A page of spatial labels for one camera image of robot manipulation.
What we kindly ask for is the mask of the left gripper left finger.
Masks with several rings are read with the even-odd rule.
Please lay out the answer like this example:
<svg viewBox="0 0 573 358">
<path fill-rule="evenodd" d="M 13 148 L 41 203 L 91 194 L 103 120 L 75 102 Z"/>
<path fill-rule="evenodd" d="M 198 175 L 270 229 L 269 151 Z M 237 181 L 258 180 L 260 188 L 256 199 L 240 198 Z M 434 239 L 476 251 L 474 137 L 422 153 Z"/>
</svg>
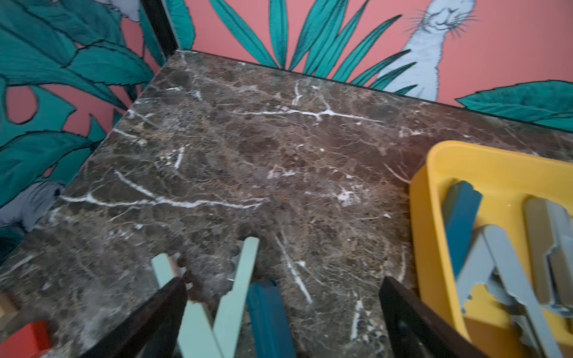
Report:
<svg viewBox="0 0 573 358">
<path fill-rule="evenodd" d="M 186 304 L 184 280 L 173 278 L 82 356 L 172 357 Z"/>
</svg>

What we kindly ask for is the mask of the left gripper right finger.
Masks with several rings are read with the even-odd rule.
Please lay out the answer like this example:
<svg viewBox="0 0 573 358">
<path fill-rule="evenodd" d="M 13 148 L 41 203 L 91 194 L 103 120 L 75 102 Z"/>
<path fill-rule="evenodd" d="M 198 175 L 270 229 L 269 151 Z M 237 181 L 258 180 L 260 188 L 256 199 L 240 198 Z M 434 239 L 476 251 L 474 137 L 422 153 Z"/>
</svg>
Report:
<svg viewBox="0 0 573 358">
<path fill-rule="evenodd" d="M 394 277 L 384 278 L 378 296 L 395 357 L 486 356 Z"/>
</svg>

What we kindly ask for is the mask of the grey pliers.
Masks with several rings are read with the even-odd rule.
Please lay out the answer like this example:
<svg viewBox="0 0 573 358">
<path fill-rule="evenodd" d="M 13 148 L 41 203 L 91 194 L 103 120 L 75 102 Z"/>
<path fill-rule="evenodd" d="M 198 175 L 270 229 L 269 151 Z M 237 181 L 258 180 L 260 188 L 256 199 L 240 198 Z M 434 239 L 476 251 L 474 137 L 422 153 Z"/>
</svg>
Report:
<svg viewBox="0 0 573 358">
<path fill-rule="evenodd" d="M 565 207 L 531 197 L 523 205 L 537 300 L 547 311 L 572 317 L 572 217 Z"/>
<path fill-rule="evenodd" d="M 456 277 L 461 308 L 476 285 L 486 286 L 504 306 L 522 344 L 540 357 L 563 356 L 506 231 L 497 225 L 485 225 L 475 231 Z"/>
</svg>

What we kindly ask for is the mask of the yellow plastic storage tray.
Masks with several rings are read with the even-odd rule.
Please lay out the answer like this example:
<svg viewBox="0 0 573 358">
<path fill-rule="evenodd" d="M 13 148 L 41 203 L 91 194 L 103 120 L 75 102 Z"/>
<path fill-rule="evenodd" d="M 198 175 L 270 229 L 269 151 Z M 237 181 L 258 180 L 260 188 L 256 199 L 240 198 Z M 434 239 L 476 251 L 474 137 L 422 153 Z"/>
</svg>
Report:
<svg viewBox="0 0 573 358">
<path fill-rule="evenodd" d="M 460 307 L 456 277 L 443 224 L 442 205 L 449 188 L 467 181 L 483 195 L 472 230 L 503 228 L 534 291 L 524 203 L 544 198 L 565 207 L 572 217 L 572 165 L 457 141 L 436 144 L 410 184 L 410 212 L 418 287 L 422 301 L 462 337 L 489 357 L 540 357 L 521 343 L 509 313 L 486 286 L 474 286 Z M 572 355 L 572 317 L 543 308 L 563 354 Z"/>
</svg>

